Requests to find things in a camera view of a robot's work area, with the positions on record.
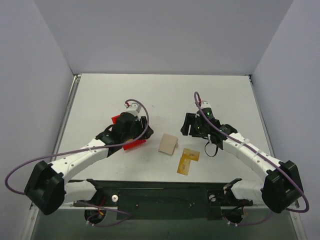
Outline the beige leather card holder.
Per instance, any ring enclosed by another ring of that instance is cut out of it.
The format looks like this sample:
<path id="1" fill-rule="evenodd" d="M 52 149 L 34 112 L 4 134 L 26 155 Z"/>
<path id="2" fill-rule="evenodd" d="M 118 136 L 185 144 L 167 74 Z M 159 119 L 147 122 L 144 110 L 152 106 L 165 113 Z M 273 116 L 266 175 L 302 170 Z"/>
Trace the beige leather card holder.
<path id="1" fill-rule="evenodd" d="M 176 136 L 164 133 L 160 140 L 158 151 L 167 155 L 173 155 L 178 147 L 178 138 Z"/>

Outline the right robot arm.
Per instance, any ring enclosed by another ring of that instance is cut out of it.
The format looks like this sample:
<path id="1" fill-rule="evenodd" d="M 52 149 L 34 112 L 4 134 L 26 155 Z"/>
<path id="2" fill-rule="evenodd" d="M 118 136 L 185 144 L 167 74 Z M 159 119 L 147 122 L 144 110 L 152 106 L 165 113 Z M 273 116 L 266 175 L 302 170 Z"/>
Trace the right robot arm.
<path id="1" fill-rule="evenodd" d="M 292 161 L 283 162 L 255 147 L 234 127 L 214 118 L 211 108 L 187 113 L 180 131 L 184 136 L 205 139 L 217 149 L 232 154 L 263 181 L 236 178 L 227 183 L 223 188 L 226 203 L 260 202 L 279 214 L 299 198 L 306 197 L 298 167 Z"/>

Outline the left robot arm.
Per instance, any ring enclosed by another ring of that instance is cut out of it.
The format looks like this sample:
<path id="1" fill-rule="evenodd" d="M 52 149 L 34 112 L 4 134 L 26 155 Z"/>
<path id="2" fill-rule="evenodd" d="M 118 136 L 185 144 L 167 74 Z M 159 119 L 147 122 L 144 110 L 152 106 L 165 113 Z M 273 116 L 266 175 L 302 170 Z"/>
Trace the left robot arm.
<path id="1" fill-rule="evenodd" d="M 149 121 L 149 115 L 123 112 L 115 124 L 108 126 L 84 147 L 50 163 L 43 160 L 38 162 L 24 189 L 25 195 L 44 215 L 52 214 L 66 202 L 66 185 L 75 175 L 110 157 L 125 145 L 149 139 L 154 133 Z"/>

